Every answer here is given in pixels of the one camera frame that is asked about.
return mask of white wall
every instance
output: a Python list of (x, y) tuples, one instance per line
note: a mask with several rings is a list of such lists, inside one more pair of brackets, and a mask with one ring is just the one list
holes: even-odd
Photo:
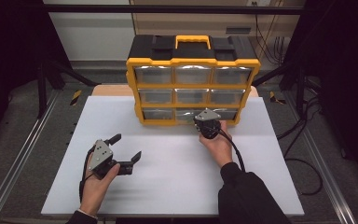
[[(128, 5), (128, 0), (44, 0), (45, 4)], [(50, 13), (70, 61), (127, 60), (134, 29), (131, 14)]]

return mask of black curtain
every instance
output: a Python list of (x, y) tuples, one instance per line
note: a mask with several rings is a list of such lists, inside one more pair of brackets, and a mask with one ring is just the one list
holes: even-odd
[(43, 61), (71, 68), (48, 13), (24, 10), (21, 5), (27, 2), (43, 4), (42, 0), (0, 0), (0, 120), (10, 91), (37, 79)]
[[(285, 60), (301, 55), (299, 64), (306, 76), (320, 78), (324, 112), (343, 153), (358, 162), (358, 1), (329, 0), (322, 5), (317, 2), (309, 0), (307, 5), (324, 9), (323, 22), (304, 50), (297, 52), (323, 14), (301, 16)], [(290, 87), (296, 75), (296, 71), (285, 75), (283, 86)]]

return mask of yellow organizer box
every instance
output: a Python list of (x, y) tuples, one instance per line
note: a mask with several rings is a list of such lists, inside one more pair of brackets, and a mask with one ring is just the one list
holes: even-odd
[(246, 36), (136, 35), (127, 69), (144, 125), (194, 124), (205, 108), (237, 124), (260, 61)]

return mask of black cable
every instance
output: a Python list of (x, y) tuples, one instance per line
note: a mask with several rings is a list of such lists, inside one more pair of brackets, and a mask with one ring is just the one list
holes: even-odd
[(95, 146), (92, 147), (92, 148), (87, 152), (87, 156), (86, 156), (86, 159), (85, 159), (85, 161), (84, 161), (83, 175), (81, 176), (81, 181), (80, 181), (80, 183), (79, 183), (79, 198), (80, 198), (80, 202), (81, 202), (82, 199), (83, 199), (83, 189), (84, 189), (84, 185), (86, 184), (86, 180), (87, 180), (88, 178), (90, 178), (90, 176), (93, 175), (93, 174), (92, 174), (92, 175), (89, 175), (89, 176), (87, 176), (87, 178), (85, 177), (85, 176), (86, 176), (86, 170), (87, 170), (87, 164), (89, 163), (89, 157), (90, 157), (90, 155), (91, 155), (91, 152), (94, 151), (94, 148), (95, 148)]
[(299, 124), (302, 125), (301, 129), (298, 131), (298, 133), (296, 134), (295, 138), (293, 139), (293, 141), (291, 142), (290, 146), (286, 149), (286, 151), (283, 153), (283, 158), (285, 161), (299, 161), (299, 162), (302, 162), (306, 165), (308, 165), (315, 173), (316, 175), (318, 176), (318, 179), (319, 179), (319, 187), (313, 191), (313, 192), (310, 192), (310, 193), (306, 193), (306, 192), (301, 192), (299, 189), (297, 189), (297, 191), (299, 192), (300, 195), (306, 195), (306, 196), (311, 196), (311, 195), (315, 195), (317, 193), (319, 193), (322, 188), (323, 188), (323, 184), (324, 184), (324, 181), (322, 179), (322, 176), (320, 174), (320, 172), (312, 165), (310, 164), (309, 162), (307, 161), (303, 161), (301, 159), (296, 159), (296, 158), (286, 158), (287, 157), (287, 154), (289, 153), (290, 149), (292, 148), (293, 144), (296, 142), (297, 138), (300, 136), (300, 134), (302, 133), (302, 131), (305, 129), (305, 127), (307, 126), (307, 122), (309, 120), (312, 120), (314, 115), (320, 111), (320, 108), (316, 111), (314, 111), (310, 117), (310, 119), (308, 119), (308, 112), (310, 110), (311, 107), (313, 107), (314, 105), (318, 105), (319, 104), (319, 101), (318, 101), (318, 96), (315, 96), (313, 98), (311, 98), (310, 100), (308, 100), (307, 102), (307, 105), (306, 105), (306, 109), (304, 111), (304, 113), (301, 115), (300, 119), (297, 121), (297, 123), (295, 124), (295, 126), (290, 129), (289, 131), (293, 131), (295, 130), (297, 127), (299, 127)]
[(315, 194), (319, 193), (322, 190), (322, 187), (324, 186), (324, 180), (322, 179), (322, 176), (319, 173), (319, 171), (313, 165), (311, 165), (307, 161), (303, 161), (301, 159), (296, 159), (296, 158), (287, 158), (287, 159), (284, 159), (284, 160), (285, 161), (299, 161), (299, 162), (302, 162), (304, 164), (307, 164), (316, 173), (316, 175), (319, 178), (319, 187), (315, 191), (313, 191), (311, 193), (305, 193), (305, 192), (302, 192), (301, 190), (297, 189), (297, 191), (299, 192), (300, 195), (311, 196), (311, 195), (315, 195)]
[(220, 129), (218, 133), (224, 136), (228, 140), (228, 142), (234, 147), (235, 154), (237, 154), (238, 161), (240, 162), (241, 170), (245, 172), (245, 165), (243, 164), (242, 155), (240, 151), (237, 149), (237, 146), (235, 146), (234, 142), (231, 140), (231, 138), (228, 137), (228, 135), (223, 130)]
[(255, 40), (257, 41), (258, 46), (260, 46), (260, 48), (261, 48), (261, 50), (263, 51), (264, 55), (266, 55), (267, 60), (268, 60), (270, 63), (277, 64), (276, 59), (274, 59), (275, 62), (272, 62), (272, 61), (271, 61), (271, 59), (270, 59), (269, 56), (267, 55), (266, 51), (264, 50), (263, 46), (260, 44), (260, 41), (258, 40), (258, 34), (257, 34), (257, 32), (260, 33), (260, 35), (261, 35), (260, 37), (263, 39), (263, 41), (264, 41), (264, 43), (265, 43), (265, 46), (266, 46), (266, 49), (267, 49), (267, 51), (268, 51), (268, 53), (269, 53), (269, 56), (271, 57), (271, 53), (269, 52), (269, 47), (267, 46), (267, 43), (266, 43), (266, 41), (265, 41), (265, 39), (264, 39), (263, 34), (261, 34), (261, 31), (260, 31), (260, 29), (258, 28), (257, 14), (255, 14)]

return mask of gray floor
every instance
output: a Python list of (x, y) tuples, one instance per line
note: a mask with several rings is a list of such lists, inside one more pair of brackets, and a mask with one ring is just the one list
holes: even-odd
[[(125, 82), (123, 73), (110, 76), (100, 75), (95, 78), (100, 79), (96, 81), (101, 82)], [(82, 90), (79, 100), (76, 105), (70, 105), (77, 90)], [(291, 107), (288, 104), (272, 103), (269, 99), (269, 88), (265, 86), (260, 87), (258, 91), (259, 95), (265, 99), (276, 134), (290, 129), (296, 123)], [(10, 223), (7, 220), (12, 221), (11, 223), (37, 223), (42, 221), (35, 221), (36, 219), (59, 219), (41, 216), (40, 211), (71, 140), (71, 133), (76, 128), (82, 108), (91, 92), (91, 87), (75, 82), (68, 82), (60, 91), (57, 104), (2, 207), (0, 223)], [(276, 90), (275, 94), (278, 99), (284, 97), (281, 92)], [(307, 91), (306, 96), (309, 99), (313, 95)], [(0, 185), (11, 164), (16, 160), (28, 133), (33, 128), (37, 109), (35, 81), (19, 87), (11, 93), (9, 108), (0, 124)], [(322, 114), (315, 113), (313, 119), (308, 123), (308, 128), (358, 223), (358, 165), (355, 161), (341, 158), (339, 145)], [(290, 145), (294, 135), (292, 133), (280, 141), (282, 150)], [(296, 140), (288, 157), (312, 162), (303, 136)], [(309, 192), (318, 187), (318, 178), (309, 167), (295, 161), (289, 161), (288, 167), (295, 185), (300, 191)], [(316, 195), (300, 195), (299, 198), (306, 215), (292, 217), (294, 223), (340, 223), (337, 212), (324, 189)]]

